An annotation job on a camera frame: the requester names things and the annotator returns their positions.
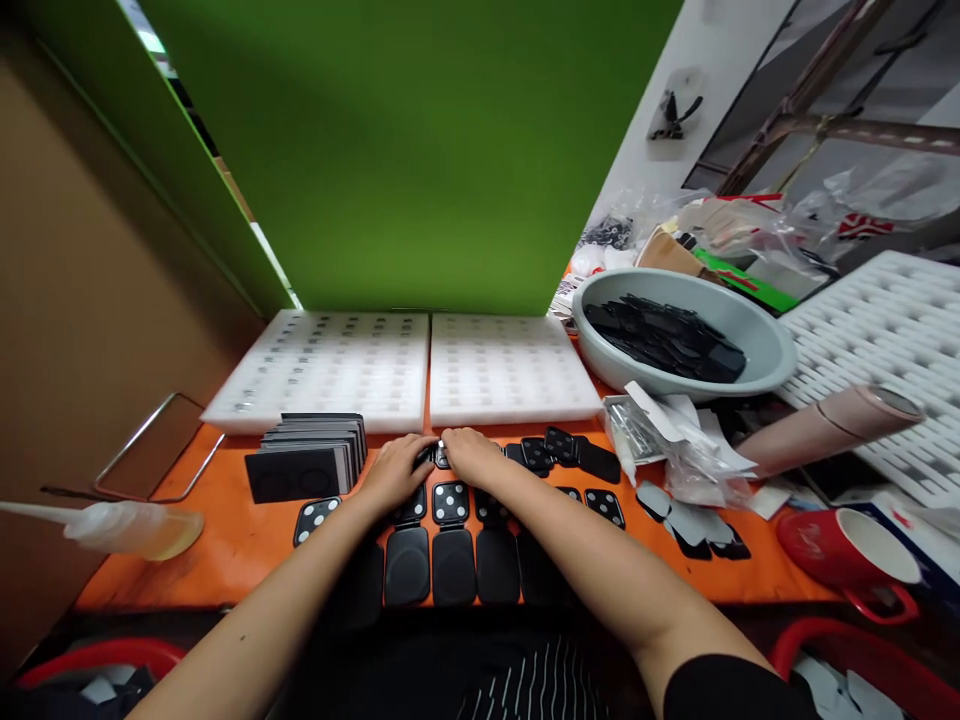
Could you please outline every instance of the mug handle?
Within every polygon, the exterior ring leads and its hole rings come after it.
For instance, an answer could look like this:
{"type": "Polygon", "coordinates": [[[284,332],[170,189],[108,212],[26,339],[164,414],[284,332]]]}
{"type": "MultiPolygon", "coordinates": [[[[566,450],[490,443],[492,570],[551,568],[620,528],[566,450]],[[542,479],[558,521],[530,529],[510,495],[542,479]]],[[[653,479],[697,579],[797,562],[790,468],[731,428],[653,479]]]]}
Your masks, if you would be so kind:
{"type": "Polygon", "coordinates": [[[913,599],[913,596],[907,592],[903,586],[887,585],[886,588],[903,603],[903,610],[890,617],[881,617],[873,612],[873,610],[867,606],[866,601],[858,594],[857,590],[843,588],[841,592],[843,592],[847,600],[849,600],[862,615],[868,620],[873,620],[873,622],[878,625],[900,625],[920,617],[920,608],[917,606],[917,601],[913,599]]]}

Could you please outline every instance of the red mug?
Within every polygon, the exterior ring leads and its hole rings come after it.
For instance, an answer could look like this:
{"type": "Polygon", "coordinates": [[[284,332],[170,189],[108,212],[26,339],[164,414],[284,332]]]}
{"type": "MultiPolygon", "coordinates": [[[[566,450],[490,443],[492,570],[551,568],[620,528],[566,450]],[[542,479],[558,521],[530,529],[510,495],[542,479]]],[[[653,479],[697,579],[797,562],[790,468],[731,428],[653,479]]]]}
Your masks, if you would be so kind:
{"type": "Polygon", "coordinates": [[[777,538],[808,575],[840,590],[875,623],[897,625],[920,616],[916,601],[903,587],[920,582],[920,566],[873,518],[850,508],[798,513],[780,521],[777,538]],[[903,610],[892,617],[877,615],[864,600],[884,589],[903,603],[903,610]]]}

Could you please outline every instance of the white plastic grid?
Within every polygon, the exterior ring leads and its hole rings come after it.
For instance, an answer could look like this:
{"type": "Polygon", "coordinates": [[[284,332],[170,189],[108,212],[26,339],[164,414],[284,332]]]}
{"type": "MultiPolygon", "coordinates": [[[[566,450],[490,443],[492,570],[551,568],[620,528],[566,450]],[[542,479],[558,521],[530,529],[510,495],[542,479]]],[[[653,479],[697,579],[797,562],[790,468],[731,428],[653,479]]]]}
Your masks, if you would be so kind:
{"type": "Polygon", "coordinates": [[[368,433],[423,430],[429,317],[281,310],[202,419],[260,435],[281,412],[363,415],[368,433]]]}
{"type": "Polygon", "coordinates": [[[928,507],[960,507],[960,269],[881,253],[781,318],[797,374],[794,407],[857,383],[921,403],[927,420],[856,452],[928,507]]]}
{"type": "Polygon", "coordinates": [[[593,417],[600,398],[554,317],[434,315],[434,427],[593,417]]]}

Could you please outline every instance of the orange table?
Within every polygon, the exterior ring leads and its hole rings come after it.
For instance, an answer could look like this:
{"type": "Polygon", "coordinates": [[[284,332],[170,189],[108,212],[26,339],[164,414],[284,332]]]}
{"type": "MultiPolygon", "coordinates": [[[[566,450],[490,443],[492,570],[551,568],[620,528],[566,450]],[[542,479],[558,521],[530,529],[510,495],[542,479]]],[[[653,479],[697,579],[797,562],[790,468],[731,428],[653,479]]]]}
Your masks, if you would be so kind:
{"type": "MultiPolygon", "coordinates": [[[[487,437],[503,445],[519,442],[521,437],[543,435],[545,425],[505,425],[482,430],[487,437]]],[[[596,421],[560,425],[568,432],[586,435],[595,444],[610,447],[596,421]]],[[[215,428],[204,426],[168,473],[155,498],[178,495],[218,436],[215,428]]],[[[388,439],[386,436],[368,439],[371,453],[367,467],[375,457],[376,449],[388,439]]],[[[257,447],[258,438],[228,438],[191,495],[181,504],[183,509],[202,512],[206,517],[203,534],[193,547],[163,563],[126,555],[108,557],[87,583],[75,609],[81,612],[210,609],[240,602],[293,552],[294,526],[299,509],[306,502],[253,504],[243,457],[257,447]]],[[[451,479],[451,471],[434,471],[427,480],[427,497],[432,497],[431,491],[436,483],[451,479]]],[[[638,473],[640,479],[662,483],[663,464],[642,468],[638,473]]],[[[666,528],[646,515],[626,480],[616,486],[608,485],[579,469],[557,466],[545,482],[576,487],[581,493],[588,488],[614,493],[623,509],[626,531],[660,555],[681,577],[715,603],[840,599],[797,568],[777,543],[774,524],[753,513],[721,511],[723,518],[746,543],[751,559],[735,561],[714,557],[709,562],[690,560],[684,557],[666,528]]],[[[429,512],[422,525],[431,537],[438,531],[429,512]]],[[[466,529],[476,538],[480,528],[479,520],[471,512],[466,529]]],[[[385,531],[381,537],[384,547],[390,532],[385,531]]],[[[428,597],[426,604],[431,603],[432,597],[428,597]]]]}

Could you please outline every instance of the green wall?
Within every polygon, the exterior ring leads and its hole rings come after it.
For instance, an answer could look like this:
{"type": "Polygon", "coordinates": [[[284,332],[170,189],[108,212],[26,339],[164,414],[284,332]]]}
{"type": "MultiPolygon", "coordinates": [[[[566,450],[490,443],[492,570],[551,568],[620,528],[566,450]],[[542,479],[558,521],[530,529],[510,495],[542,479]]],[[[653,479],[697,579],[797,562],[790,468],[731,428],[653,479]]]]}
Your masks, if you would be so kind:
{"type": "Polygon", "coordinates": [[[305,307],[536,314],[680,0],[141,4],[305,307]]]}
{"type": "Polygon", "coordinates": [[[259,313],[291,301],[229,186],[116,0],[16,0],[158,194],[259,313]]]}

